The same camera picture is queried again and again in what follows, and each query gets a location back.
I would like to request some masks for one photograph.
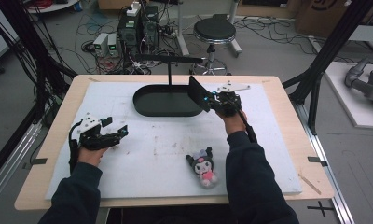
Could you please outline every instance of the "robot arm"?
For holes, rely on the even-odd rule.
[[[352,67],[346,74],[344,84],[349,88],[360,91],[367,99],[373,101],[373,71],[370,73],[367,83],[359,79],[368,63],[368,59],[363,59],[356,66]]]
[[[250,142],[257,143],[256,133],[251,125],[248,124],[244,115],[242,114],[242,100],[235,91],[242,91],[250,89],[250,86],[242,84],[232,84],[228,82],[224,86],[218,88],[219,93],[216,91],[209,92],[201,86],[201,84],[193,77],[189,77],[188,96],[198,105],[200,108],[209,112],[213,109],[215,112],[224,115],[225,117],[234,116],[236,113],[242,119],[246,127],[248,138]]]
[[[84,119],[71,128],[68,142],[70,146],[70,161],[68,162],[70,164],[70,174],[76,167],[80,146],[88,150],[100,150],[102,148],[112,147],[119,144],[120,140],[128,135],[129,132],[127,125],[123,126],[116,133],[101,135],[100,130],[102,127],[105,127],[110,123],[112,123],[112,117],[108,117],[107,119],[96,119],[88,113]],[[78,130],[80,133],[79,143],[76,139],[72,139],[73,130],[78,126],[80,127]]]

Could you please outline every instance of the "stool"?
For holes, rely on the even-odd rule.
[[[236,28],[226,20],[209,18],[196,22],[193,34],[199,40],[210,44],[207,49],[209,57],[202,58],[201,64],[192,64],[189,73],[191,75],[229,75],[227,66],[214,58],[214,45],[230,43],[236,36]]]

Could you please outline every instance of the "stuffed animal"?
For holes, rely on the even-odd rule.
[[[218,178],[214,173],[212,148],[207,147],[206,150],[202,149],[192,156],[186,155],[186,159],[195,174],[197,174],[201,185],[205,189],[213,188],[218,182]]]

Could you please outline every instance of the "wooden table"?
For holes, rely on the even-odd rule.
[[[303,130],[300,120],[292,107],[283,85],[277,77],[253,76],[195,76],[200,83],[226,83],[228,80],[239,83],[261,83],[269,98],[275,118],[283,134],[283,140],[299,176],[303,192],[298,195],[285,195],[286,200],[330,199],[334,191],[319,162],[309,162],[308,157],[316,157],[311,143]],[[48,158],[46,164],[34,165],[27,176],[15,202],[18,210],[50,208],[45,200],[54,166],[76,112],[91,82],[153,82],[166,83],[167,76],[77,76],[64,98],[62,107],[54,120],[48,136],[37,158]],[[188,83],[188,76],[173,76],[174,83]],[[102,200],[101,207],[145,206],[169,204],[227,203],[226,196],[135,198]]]

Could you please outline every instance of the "dark sleeve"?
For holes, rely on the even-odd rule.
[[[232,133],[228,143],[228,198],[239,223],[299,223],[274,180],[264,149],[250,143],[245,132]]]
[[[94,224],[100,205],[101,176],[99,168],[79,162],[72,175],[61,181],[52,197],[52,206],[38,223]]]

